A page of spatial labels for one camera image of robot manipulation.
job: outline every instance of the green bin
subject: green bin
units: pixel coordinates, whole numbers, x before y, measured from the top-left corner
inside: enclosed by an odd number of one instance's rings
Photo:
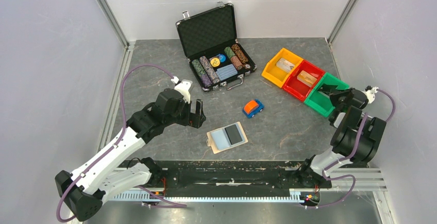
[[[327,117],[334,110],[334,106],[326,94],[318,91],[323,84],[335,85],[337,90],[349,89],[349,85],[327,72],[308,95],[307,99],[305,99],[304,103],[306,105],[320,113],[323,117]]]

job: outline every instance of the toy car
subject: toy car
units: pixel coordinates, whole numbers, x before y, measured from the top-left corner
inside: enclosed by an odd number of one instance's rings
[[[261,112],[262,109],[264,109],[264,105],[259,100],[253,99],[244,106],[243,113],[247,118],[251,118],[255,116],[255,114]]]

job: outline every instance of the stack of poker chips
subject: stack of poker chips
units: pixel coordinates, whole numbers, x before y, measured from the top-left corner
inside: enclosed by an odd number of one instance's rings
[[[202,67],[201,63],[199,62],[199,60],[194,59],[191,64],[193,65],[194,69],[197,72],[197,75],[200,77],[200,79],[202,80],[204,86],[206,88],[208,88],[209,86],[212,85],[211,80],[209,79],[208,75],[206,74],[204,68]]]
[[[242,63],[247,63],[249,61],[246,55],[244,55],[243,51],[240,49],[240,47],[237,44],[232,46],[232,50],[235,52],[235,54],[237,55],[237,57],[240,59]]]
[[[231,64],[217,69],[217,75],[222,81],[236,74],[237,74],[237,70]]]
[[[241,70],[241,68],[243,68],[243,64],[240,62],[240,60],[238,59],[238,57],[235,55],[235,53],[233,53],[232,49],[230,47],[226,47],[225,48],[225,53],[228,56],[228,58],[230,58],[233,66],[237,69],[237,70]]]
[[[214,84],[219,83],[220,79],[217,76],[217,74],[215,73],[215,71],[212,68],[211,64],[209,63],[208,59],[205,56],[202,56],[199,59],[199,61],[202,64],[202,66],[204,67],[206,74],[209,76],[209,78],[211,78],[212,83],[214,83]]]

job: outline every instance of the open briefcase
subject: open briefcase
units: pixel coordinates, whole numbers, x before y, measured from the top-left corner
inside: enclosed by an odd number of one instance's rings
[[[257,69],[238,43],[233,4],[218,3],[217,8],[189,16],[176,23],[183,52],[191,70],[205,92],[243,84],[243,78]]]

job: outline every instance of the yellow bin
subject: yellow bin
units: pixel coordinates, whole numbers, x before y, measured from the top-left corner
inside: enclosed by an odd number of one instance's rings
[[[285,72],[281,68],[276,66],[276,63],[279,59],[284,58],[290,63],[294,64],[293,69],[290,72]],[[292,53],[291,51],[282,48],[276,56],[274,56],[265,66],[262,76],[273,82],[276,86],[282,87],[284,83],[287,81],[288,77],[293,73],[293,71],[297,68],[297,66],[302,63],[304,59],[299,57],[298,55]]]

